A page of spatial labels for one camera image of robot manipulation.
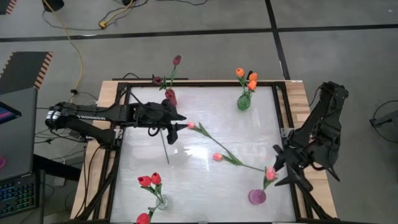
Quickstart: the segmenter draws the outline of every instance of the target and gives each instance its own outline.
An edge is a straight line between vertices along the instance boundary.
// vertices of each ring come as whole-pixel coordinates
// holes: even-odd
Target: concrete floor
[[[0,38],[64,35],[41,19],[41,0],[18,0],[10,16],[0,16]],[[351,26],[398,23],[397,1],[278,0],[271,1],[278,27]],[[68,0],[58,14],[70,27],[96,29],[114,1]],[[46,18],[57,21],[51,14]],[[121,34],[178,30],[270,28],[263,0],[209,0],[202,6],[181,2],[149,2],[134,9],[106,30],[71,31],[71,35]],[[342,220],[396,223],[398,220],[398,148],[372,130],[369,119],[383,102],[395,100],[398,67],[398,29],[340,30],[280,33],[291,79],[303,80],[309,100],[327,81],[344,85],[349,98],[341,115],[343,132],[336,171],[341,182],[329,178],[336,211]],[[101,82],[133,72],[140,77],[165,75],[171,60],[182,55],[179,76],[189,79],[234,79],[236,67],[255,70],[261,79],[281,80],[271,33],[138,37],[75,40],[85,63],[79,87],[95,96]],[[1,42],[0,65],[14,51],[53,51],[54,58],[39,91],[39,107],[66,101],[80,70],[78,57],[67,41]],[[89,96],[76,97],[86,103]],[[45,129],[46,111],[38,110],[37,130]],[[390,138],[397,129],[389,129]],[[36,145],[45,157],[64,154],[74,145],[54,141]],[[45,214],[64,210],[67,193],[76,184],[57,187]],[[60,220],[46,218],[46,223]]]

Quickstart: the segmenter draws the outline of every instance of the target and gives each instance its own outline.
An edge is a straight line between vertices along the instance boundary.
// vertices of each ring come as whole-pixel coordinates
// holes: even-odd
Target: white table surface
[[[160,103],[164,90],[134,87],[132,92],[142,101]],[[238,110],[236,101],[241,87],[174,87],[177,111],[188,121],[201,122],[217,141],[244,164],[263,169],[273,166],[276,153],[272,146],[281,145],[279,125],[272,89],[259,86],[251,98],[251,107]],[[226,154],[211,139],[189,129],[178,132],[173,145],[165,145],[168,165],[160,134],[150,137],[147,129],[127,128],[124,134],[118,180],[111,222],[135,222],[155,197],[141,189],[137,178],[158,172],[162,193],[173,198],[168,211],[156,210],[156,222],[291,222],[295,220],[288,185],[266,189],[263,204],[252,205],[248,193],[262,188],[264,174],[226,161],[212,159],[214,153]],[[279,178],[287,175],[285,168]]]

